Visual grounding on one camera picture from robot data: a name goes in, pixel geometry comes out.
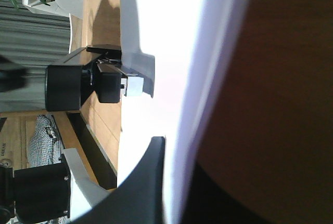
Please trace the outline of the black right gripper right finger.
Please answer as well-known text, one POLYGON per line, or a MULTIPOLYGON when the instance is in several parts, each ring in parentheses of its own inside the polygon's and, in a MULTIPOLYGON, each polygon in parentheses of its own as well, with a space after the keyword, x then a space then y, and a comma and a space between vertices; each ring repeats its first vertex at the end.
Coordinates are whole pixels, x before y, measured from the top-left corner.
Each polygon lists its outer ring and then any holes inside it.
POLYGON ((222 190, 196 164, 182 223, 269 223, 222 190))

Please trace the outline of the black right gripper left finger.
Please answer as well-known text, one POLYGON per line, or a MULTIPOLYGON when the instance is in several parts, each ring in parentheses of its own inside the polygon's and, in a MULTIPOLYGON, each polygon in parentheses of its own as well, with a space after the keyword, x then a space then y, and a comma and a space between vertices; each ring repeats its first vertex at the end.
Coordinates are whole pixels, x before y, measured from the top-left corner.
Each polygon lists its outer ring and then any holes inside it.
POLYGON ((165 138, 152 137, 129 176, 74 223, 163 223, 165 138))

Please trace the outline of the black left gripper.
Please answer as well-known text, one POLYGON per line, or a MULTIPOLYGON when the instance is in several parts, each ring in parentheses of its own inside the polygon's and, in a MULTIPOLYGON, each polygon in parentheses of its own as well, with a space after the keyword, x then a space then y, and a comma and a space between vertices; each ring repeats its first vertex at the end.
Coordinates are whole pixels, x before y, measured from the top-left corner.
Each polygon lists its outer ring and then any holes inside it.
POLYGON ((1 166, 1 221, 48 221, 70 215, 65 163, 13 170, 1 166))

